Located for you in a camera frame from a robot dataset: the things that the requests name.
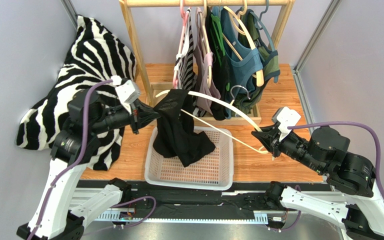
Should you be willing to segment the black tank top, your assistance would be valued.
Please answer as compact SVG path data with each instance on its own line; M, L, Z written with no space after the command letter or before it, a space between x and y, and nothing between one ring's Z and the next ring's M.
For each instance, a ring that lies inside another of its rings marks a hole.
M178 157L185 168L216 149L205 132L194 132L193 103L187 90L172 89L154 107L160 118L153 149L165 158Z

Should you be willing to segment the pink hanger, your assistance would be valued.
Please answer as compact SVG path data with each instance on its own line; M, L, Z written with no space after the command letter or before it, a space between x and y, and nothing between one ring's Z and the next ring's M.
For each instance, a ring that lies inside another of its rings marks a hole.
M183 46L184 46L184 42L186 39L187 17L189 16L187 11L184 10L184 6L185 6L185 1L180 0L179 1L179 7L180 7L180 17L182 18L182 29L181 29L179 46L178 46L178 52L176 54L176 62L174 65L174 70L173 70L172 87L174 89L178 88L178 80L179 80L178 73L180 70Z

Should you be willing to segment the cream hanger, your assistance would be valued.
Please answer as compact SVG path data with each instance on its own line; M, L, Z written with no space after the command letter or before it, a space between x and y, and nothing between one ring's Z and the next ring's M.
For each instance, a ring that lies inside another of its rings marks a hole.
M251 125L260 131L259 121L236 108L233 103L188 90L193 96L192 115L194 119L209 127L216 125Z

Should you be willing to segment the striped tank top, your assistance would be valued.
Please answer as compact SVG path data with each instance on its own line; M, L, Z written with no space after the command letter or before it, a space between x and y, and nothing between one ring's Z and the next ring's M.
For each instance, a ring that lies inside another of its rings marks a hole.
M176 89L195 91L197 74L194 72L194 38L191 20L191 8L187 10L187 25L185 32L185 41L180 58L180 68L178 73L178 84Z

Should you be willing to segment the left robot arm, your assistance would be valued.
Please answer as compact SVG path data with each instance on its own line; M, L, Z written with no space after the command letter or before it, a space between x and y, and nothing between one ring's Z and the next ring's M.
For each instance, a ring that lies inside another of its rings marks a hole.
M78 92L67 106L68 119L51 149L46 190L32 219L16 232L24 240L79 240L103 212L135 202L132 186L114 178L100 192L71 207L80 177L101 145L98 134L128 125L137 132L159 114L139 100L132 103L131 111L117 107L108 113L93 89Z

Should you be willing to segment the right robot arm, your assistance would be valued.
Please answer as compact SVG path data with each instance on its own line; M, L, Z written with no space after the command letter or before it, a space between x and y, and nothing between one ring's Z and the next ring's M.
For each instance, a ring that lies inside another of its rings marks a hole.
M378 174L366 157L349 151L350 140L329 126L315 129L310 139L291 131L281 138L279 125L253 131L273 157L284 154L319 175L346 197L345 203L323 200L272 181L264 194L271 207L298 210L328 221L353 240L384 240L384 198Z

